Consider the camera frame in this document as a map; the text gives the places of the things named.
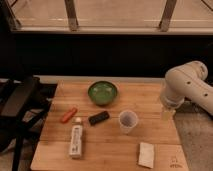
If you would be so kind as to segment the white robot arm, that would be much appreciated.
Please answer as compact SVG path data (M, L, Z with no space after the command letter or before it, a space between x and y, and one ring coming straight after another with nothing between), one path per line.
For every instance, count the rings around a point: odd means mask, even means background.
M162 117L171 118L188 98L209 113L213 118L213 86L205 82L208 76L206 65L191 61L169 69L160 94Z

